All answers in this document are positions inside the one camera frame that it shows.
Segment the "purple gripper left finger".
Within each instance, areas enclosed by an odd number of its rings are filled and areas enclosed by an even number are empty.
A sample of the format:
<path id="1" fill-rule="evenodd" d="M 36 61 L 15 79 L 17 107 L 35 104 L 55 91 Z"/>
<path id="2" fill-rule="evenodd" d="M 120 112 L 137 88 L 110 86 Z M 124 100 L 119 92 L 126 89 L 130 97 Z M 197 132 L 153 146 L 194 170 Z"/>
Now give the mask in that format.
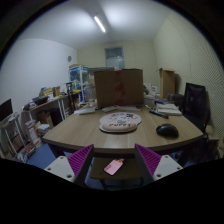
<path id="1" fill-rule="evenodd" d="M 59 156 L 45 168 L 45 171 L 85 187 L 86 175 L 93 156 L 94 145 L 89 145 L 68 157 Z"/>

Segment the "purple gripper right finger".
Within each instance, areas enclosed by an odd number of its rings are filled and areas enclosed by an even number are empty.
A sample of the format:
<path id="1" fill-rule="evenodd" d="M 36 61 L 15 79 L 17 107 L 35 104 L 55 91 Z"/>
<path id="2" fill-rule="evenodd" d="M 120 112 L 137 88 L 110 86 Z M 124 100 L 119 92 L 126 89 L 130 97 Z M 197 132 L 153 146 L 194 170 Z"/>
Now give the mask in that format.
<path id="1" fill-rule="evenodd" d="M 161 156 L 139 144 L 135 145 L 134 154 L 144 184 L 160 180 L 182 169 L 182 166 L 169 155 Z"/>

